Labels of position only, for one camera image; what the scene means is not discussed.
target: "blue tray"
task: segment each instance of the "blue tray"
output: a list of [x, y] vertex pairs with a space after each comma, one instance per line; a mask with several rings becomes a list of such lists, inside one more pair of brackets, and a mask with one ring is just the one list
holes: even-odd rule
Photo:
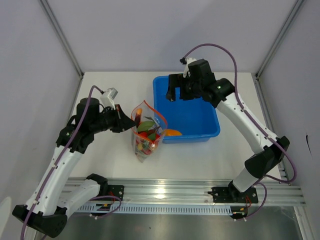
[[165, 144], [199, 143], [219, 135], [220, 125], [214, 107], [197, 98], [183, 101], [179, 99], [180, 89], [175, 90], [175, 101], [166, 99], [169, 76], [158, 76], [153, 80], [154, 108], [168, 122], [168, 129], [178, 130], [182, 136], [166, 136]]

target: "clear plastic bag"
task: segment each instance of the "clear plastic bag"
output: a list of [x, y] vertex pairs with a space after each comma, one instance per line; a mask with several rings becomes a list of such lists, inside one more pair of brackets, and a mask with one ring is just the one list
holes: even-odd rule
[[168, 123], [145, 100], [133, 109], [131, 119], [137, 124], [131, 128], [131, 144], [134, 154], [143, 163], [162, 143]]

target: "gray wall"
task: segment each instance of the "gray wall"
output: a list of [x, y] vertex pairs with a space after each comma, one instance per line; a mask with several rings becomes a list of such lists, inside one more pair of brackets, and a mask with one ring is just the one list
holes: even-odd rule
[[[0, 202], [24, 204], [66, 123], [78, 76], [36, 0], [0, 1]], [[10, 217], [2, 239], [18, 239]]]
[[307, 0], [261, 82], [277, 132], [291, 141], [296, 184], [302, 186], [315, 226], [320, 223], [319, 69], [320, 1]]
[[[84, 71], [181, 71], [198, 44], [255, 72], [296, 0], [49, 0]], [[232, 72], [220, 49], [192, 54]]]

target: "purple cable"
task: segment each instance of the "purple cable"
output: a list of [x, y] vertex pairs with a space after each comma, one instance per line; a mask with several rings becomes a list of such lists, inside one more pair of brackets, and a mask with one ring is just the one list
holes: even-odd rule
[[[97, 87], [97, 86], [95, 86], [95, 85], [93, 85], [93, 86], [91, 87], [90, 92], [89, 92], [89, 96], [88, 96], [88, 98], [87, 98], [87, 100], [86, 100], [86, 104], [85, 104], [85, 107], [84, 107], [82, 116], [81, 116], [81, 118], [80, 118], [80, 120], [79, 120], [79, 123], [78, 123], [78, 125], [76, 126], [73, 134], [71, 135], [71, 137], [70, 137], [70, 139], [69, 139], [69, 141], [67, 142], [67, 144], [65, 145], [65, 147], [63, 148], [63, 150], [61, 151], [61, 153], [59, 154], [59, 156], [57, 157], [56, 161], [54, 162], [54, 165], [56, 165], [56, 166], [58, 165], [61, 157], [62, 157], [63, 154], [66, 152], [66, 150], [68, 149], [68, 147], [70, 146], [70, 144], [72, 143], [72, 141], [75, 139], [76, 134], [78, 133], [79, 128], [80, 128], [82, 122], [83, 122], [84, 119], [85, 119], [85, 116], [86, 116], [86, 113], [87, 113], [87, 110], [88, 110], [88, 107], [89, 107], [90, 99], [91, 99], [91, 96], [92, 96], [92, 93], [93, 93], [94, 89], [97, 89], [101, 94], [104, 93], [99, 87]], [[47, 176], [45, 177], [45, 179], [44, 179], [44, 181], [43, 181], [43, 183], [42, 183], [42, 185], [41, 185], [41, 187], [40, 187], [40, 189], [39, 189], [39, 192], [37, 193], [37, 195], [36, 195], [36, 197], [35, 197], [35, 199], [34, 199], [35, 201], [37, 201], [37, 202], [39, 201], [40, 196], [41, 196], [42, 192], [44, 191], [45, 186], [46, 186], [49, 178], [51, 177], [52, 173], [54, 172], [54, 170], [55, 170], [55, 168], [52, 167], [52, 168], [50, 169], [49, 173], [47, 174]], [[30, 208], [30, 210], [29, 210], [29, 212], [28, 212], [28, 214], [27, 214], [26, 217], [25, 217], [25, 220], [24, 220], [24, 222], [23, 222], [23, 226], [22, 226], [22, 229], [21, 229], [20, 240], [24, 240], [24, 239], [25, 239], [25, 232], [26, 232], [26, 228], [27, 228], [27, 223], [28, 223], [28, 220], [29, 220], [29, 218], [30, 218], [30, 216], [31, 216], [31, 213], [34, 211], [35, 207], [36, 207], [36, 203], [33, 203], [32, 206], [31, 206], [31, 208]]]
[[[90, 201], [92, 200], [98, 200], [98, 199], [105, 199], [105, 198], [110, 198], [110, 199], [116, 199], [119, 201], [119, 206], [117, 206], [114, 210], [104, 214], [104, 215], [101, 215], [101, 216], [91, 216], [91, 215], [88, 215], [88, 214], [77, 214], [77, 215], [72, 215], [74, 217], [84, 217], [84, 216], [90, 216], [90, 217], [96, 217], [97, 219], [102, 219], [102, 218], [105, 218], [111, 214], [113, 214], [115, 211], [119, 210], [119, 208], [121, 207], [121, 204], [122, 204], [122, 201], [119, 197], [117, 196], [111, 196], [111, 195], [106, 195], [106, 196], [96, 196], [96, 197], [93, 197], [90, 199]], [[41, 240], [45, 240], [47, 237], [47, 235], [44, 235]]]
[[[218, 49], [221, 49], [223, 51], [225, 51], [229, 56], [230, 58], [232, 59], [232, 62], [233, 62], [233, 65], [234, 65], [234, 88], [235, 88], [235, 98], [236, 98], [236, 101], [238, 102], [239, 106], [242, 108], [242, 110], [244, 111], [245, 115], [247, 115], [247, 117], [251, 120], [251, 122], [260, 130], [260, 132], [266, 137], [268, 138], [268, 133], [256, 122], [256, 120], [250, 115], [250, 113], [245, 110], [244, 108], [244, 105], [242, 104], [242, 102], [240, 101], [240, 98], [239, 98], [239, 92], [238, 92], [238, 67], [237, 67], [237, 63], [236, 63], [236, 60], [234, 58], [234, 56], [227, 50], [225, 49], [224, 47], [220, 46], [220, 45], [217, 45], [217, 44], [213, 44], [213, 43], [204, 43], [204, 44], [200, 44], [198, 46], [195, 46], [194, 48], [192, 48], [186, 55], [184, 55], [183, 58], [186, 58], [190, 53], [192, 53], [194, 50], [200, 48], [200, 47], [203, 47], [203, 46], [213, 46], [213, 47], [216, 47]], [[297, 178], [297, 168], [293, 162], [293, 160], [291, 159], [291, 157], [288, 155], [287, 151], [284, 150], [284, 148], [282, 146], [280, 146], [275, 140], [273, 140], [272, 138], [268, 138], [274, 145], [276, 145], [280, 150], [281, 152], [283, 152], [283, 154], [286, 156], [286, 158], [288, 159], [288, 161], [290, 162], [291, 166], [292, 166], [292, 169], [293, 169], [293, 177], [292, 179], [290, 180], [282, 180], [282, 179], [278, 179], [274, 176], [270, 176], [268, 174], [266, 174], [265, 176], [268, 177], [268, 178], [271, 178], [273, 180], [276, 180], [280, 183], [285, 183], [285, 184], [289, 184], [289, 183], [292, 183], [294, 180], [296, 180]]]
[[262, 201], [261, 205], [258, 207], [258, 209], [255, 210], [253, 213], [247, 215], [245, 217], [246, 219], [252, 217], [253, 215], [255, 215], [265, 205], [266, 200], [267, 200], [267, 194], [268, 194], [267, 187], [262, 182], [257, 183], [257, 185], [261, 185], [264, 188], [264, 198], [263, 198], [263, 201]]

